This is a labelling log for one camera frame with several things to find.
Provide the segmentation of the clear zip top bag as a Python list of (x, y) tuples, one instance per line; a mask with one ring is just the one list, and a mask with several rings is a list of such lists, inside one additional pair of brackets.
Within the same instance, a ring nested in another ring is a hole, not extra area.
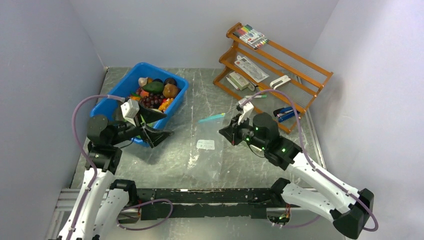
[(225, 113), (200, 119), (194, 128), (185, 173), (198, 181), (213, 183), (220, 177), (223, 164)]

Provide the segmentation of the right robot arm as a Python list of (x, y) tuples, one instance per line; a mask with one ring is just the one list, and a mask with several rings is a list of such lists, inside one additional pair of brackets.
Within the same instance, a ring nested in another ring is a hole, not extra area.
[(228, 126), (218, 131), (233, 146), (245, 142), (248, 147), (263, 151), (272, 165), (297, 176), (313, 189), (304, 189), (285, 178), (270, 188), (270, 202), (299, 206), (330, 221), (347, 238), (356, 240), (366, 231), (369, 219), (373, 231), (379, 228), (373, 213), (374, 194), (367, 188), (358, 190), (315, 164), (299, 145), (281, 136), (277, 123), (267, 113), (257, 114), (250, 121), (242, 114), (233, 117)]

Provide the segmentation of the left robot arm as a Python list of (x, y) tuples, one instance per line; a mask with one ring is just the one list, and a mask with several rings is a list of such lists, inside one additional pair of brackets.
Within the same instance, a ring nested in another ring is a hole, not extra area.
[(145, 108), (135, 101), (121, 105), (123, 121), (112, 121), (103, 114), (88, 121), (87, 151), (83, 183), (70, 216), (57, 235), (58, 240), (101, 240), (107, 230), (120, 225), (119, 215), (128, 209), (139, 209), (154, 203), (172, 205), (168, 199), (142, 201), (133, 180), (118, 179), (115, 174), (123, 150), (118, 144), (141, 137), (151, 148), (156, 147), (171, 131), (150, 127), (167, 114)]

